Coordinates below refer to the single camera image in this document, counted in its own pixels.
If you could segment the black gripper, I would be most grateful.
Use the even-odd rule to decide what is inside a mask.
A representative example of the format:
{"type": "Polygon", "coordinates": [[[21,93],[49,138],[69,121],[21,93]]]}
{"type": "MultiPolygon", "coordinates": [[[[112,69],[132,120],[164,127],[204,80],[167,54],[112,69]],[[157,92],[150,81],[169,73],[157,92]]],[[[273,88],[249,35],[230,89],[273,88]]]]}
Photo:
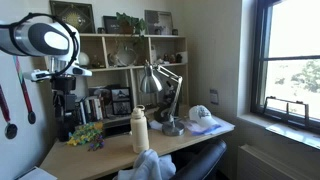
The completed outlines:
{"type": "Polygon", "coordinates": [[[75,131],[74,115],[76,95],[75,77],[54,76],[51,80],[53,91],[54,116],[57,125],[57,138],[60,142],[69,140],[69,134],[75,131]]]}

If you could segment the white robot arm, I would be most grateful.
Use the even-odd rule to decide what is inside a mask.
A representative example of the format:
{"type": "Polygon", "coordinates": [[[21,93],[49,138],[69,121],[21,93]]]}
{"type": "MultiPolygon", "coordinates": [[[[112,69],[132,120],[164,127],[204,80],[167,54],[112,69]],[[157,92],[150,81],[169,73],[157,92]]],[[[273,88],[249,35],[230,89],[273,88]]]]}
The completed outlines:
{"type": "MultiPolygon", "coordinates": [[[[79,34],[74,27],[52,15],[47,16],[54,19],[54,23],[31,23],[30,19],[36,16],[42,16],[42,13],[29,13],[18,22],[2,24],[1,50],[14,56],[16,70],[23,80],[29,79],[33,82],[50,80],[57,138],[65,142],[75,131],[72,111],[75,108],[76,96],[71,91],[76,87],[76,75],[82,73],[81,68],[75,64],[80,49],[79,34]],[[53,63],[52,70],[37,69],[21,73],[18,56],[49,56],[53,63]]],[[[36,117],[30,109],[23,80],[21,86],[28,108],[28,120],[33,124],[36,117]]]]}

